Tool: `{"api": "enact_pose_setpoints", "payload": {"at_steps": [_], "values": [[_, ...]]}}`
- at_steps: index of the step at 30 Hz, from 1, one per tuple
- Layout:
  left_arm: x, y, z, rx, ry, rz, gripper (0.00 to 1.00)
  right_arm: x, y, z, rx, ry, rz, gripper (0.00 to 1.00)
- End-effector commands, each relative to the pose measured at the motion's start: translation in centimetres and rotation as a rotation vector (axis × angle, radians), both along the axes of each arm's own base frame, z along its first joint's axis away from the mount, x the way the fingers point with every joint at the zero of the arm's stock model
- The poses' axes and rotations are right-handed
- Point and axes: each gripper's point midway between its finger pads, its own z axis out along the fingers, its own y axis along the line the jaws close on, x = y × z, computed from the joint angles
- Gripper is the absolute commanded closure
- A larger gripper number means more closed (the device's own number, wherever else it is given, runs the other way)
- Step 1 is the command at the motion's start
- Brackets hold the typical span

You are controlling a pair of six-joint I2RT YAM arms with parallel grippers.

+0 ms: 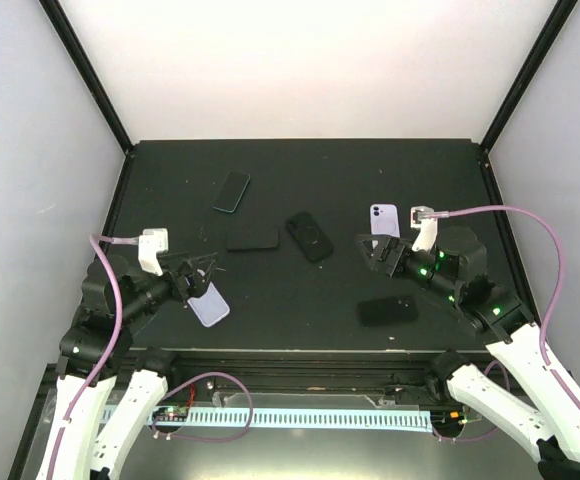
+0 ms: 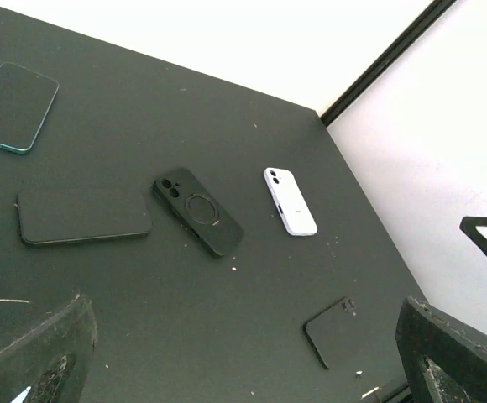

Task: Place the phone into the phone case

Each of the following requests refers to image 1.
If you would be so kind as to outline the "lilac phone case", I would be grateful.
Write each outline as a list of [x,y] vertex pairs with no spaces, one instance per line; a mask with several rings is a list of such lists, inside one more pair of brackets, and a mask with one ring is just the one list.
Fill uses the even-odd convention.
[[213,282],[201,297],[191,297],[187,304],[202,326],[211,328],[230,314],[230,307]]

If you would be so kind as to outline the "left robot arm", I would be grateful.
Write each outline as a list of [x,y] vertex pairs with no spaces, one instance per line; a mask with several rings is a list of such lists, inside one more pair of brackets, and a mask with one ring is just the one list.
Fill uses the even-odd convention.
[[140,355],[109,420],[102,415],[133,344],[131,326],[167,302],[199,298],[210,286],[213,254],[161,254],[159,275],[98,253],[82,283],[74,325],[59,343],[57,396],[40,479],[117,479],[157,403],[177,397],[185,376],[176,354],[150,347]]

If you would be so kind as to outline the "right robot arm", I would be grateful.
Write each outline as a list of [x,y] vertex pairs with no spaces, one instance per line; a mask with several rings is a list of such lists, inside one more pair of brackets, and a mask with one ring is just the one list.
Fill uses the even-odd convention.
[[580,479],[580,387],[550,349],[539,346],[541,330],[529,308],[488,278],[487,250],[474,232],[450,227],[426,248],[389,235],[359,234],[356,242],[371,270],[411,280],[440,300],[531,401],[452,350],[432,362],[427,396],[476,410],[526,451],[542,478]]

